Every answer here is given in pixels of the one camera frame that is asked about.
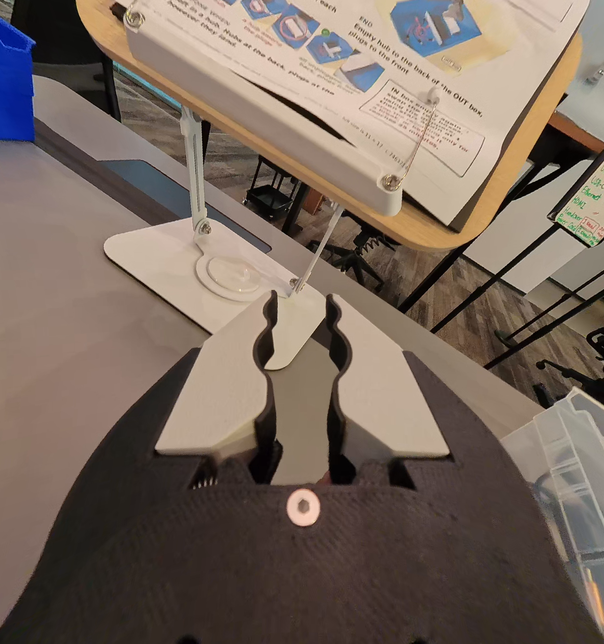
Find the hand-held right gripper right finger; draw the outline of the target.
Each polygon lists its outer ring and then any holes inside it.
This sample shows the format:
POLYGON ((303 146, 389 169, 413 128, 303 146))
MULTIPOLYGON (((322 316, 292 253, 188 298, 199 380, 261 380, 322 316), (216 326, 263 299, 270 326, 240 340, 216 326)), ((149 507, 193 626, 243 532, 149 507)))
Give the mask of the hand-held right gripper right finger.
POLYGON ((351 484, 368 461, 450 456, 406 352, 338 294, 326 298, 326 324, 338 369, 327 416, 331 482, 351 484))

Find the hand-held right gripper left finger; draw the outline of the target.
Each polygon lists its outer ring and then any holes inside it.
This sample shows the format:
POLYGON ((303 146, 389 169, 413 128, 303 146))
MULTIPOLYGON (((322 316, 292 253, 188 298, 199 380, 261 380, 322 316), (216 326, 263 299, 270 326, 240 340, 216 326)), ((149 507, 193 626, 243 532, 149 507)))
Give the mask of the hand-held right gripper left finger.
POLYGON ((272 380, 278 296, 267 291, 210 336, 155 444, 160 455, 229 458, 248 465, 257 484, 270 484, 283 454, 276 438, 272 380))

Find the clear plastic bin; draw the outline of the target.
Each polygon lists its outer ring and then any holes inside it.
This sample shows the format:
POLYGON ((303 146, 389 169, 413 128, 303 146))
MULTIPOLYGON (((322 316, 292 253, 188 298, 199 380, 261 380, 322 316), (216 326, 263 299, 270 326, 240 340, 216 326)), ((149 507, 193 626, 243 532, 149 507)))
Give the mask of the clear plastic bin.
POLYGON ((501 443, 604 636, 604 405, 573 388, 501 443))

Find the blue plastic bin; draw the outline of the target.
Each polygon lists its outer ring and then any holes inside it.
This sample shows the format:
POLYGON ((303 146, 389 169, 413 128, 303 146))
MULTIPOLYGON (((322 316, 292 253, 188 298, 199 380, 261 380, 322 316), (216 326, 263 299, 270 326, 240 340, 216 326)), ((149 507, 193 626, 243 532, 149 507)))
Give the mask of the blue plastic bin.
POLYGON ((0 17, 0 141, 32 142, 35 42, 0 17))

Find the black swivel chair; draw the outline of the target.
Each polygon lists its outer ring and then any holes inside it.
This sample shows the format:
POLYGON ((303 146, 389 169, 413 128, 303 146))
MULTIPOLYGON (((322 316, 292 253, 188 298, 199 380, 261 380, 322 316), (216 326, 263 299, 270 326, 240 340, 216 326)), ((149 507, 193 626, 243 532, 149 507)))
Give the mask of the black swivel chair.
POLYGON ((396 251, 399 242, 353 214, 347 214, 346 217, 352 219, 360 227, 359 233, 353 240, 353 248, 347 249, 334 244, 326 244, 321 253, 329 252, 330 265, 341 272, 346 274, 349 270, 353 270, 356 281, 361 286, 364 286, 364 273, 367 273, 377 282, 374 291, 380 293, 385 285, 385 280, 368 264, 364 255, 378 246, 396 251))

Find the small whiteboard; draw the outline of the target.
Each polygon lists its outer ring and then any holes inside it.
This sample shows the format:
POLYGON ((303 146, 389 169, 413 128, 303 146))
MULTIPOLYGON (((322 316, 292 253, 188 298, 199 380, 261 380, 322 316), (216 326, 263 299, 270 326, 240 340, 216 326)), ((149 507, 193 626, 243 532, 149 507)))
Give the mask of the small whiteboard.
POLYGON ((589 248, 604 241, 604 150, 548 214, 548 219, 589 248))

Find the black office chair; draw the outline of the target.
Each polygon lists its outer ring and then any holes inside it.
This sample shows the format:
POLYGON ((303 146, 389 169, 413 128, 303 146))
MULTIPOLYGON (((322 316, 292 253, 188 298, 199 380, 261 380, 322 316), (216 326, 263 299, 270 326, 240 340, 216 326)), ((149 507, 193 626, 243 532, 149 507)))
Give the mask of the black office chair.
POLYGON ((76 1, 28 1, 23 32, 35 42, 35 75, 53 79, 118 122, 113 63, 85 28, 76 1))

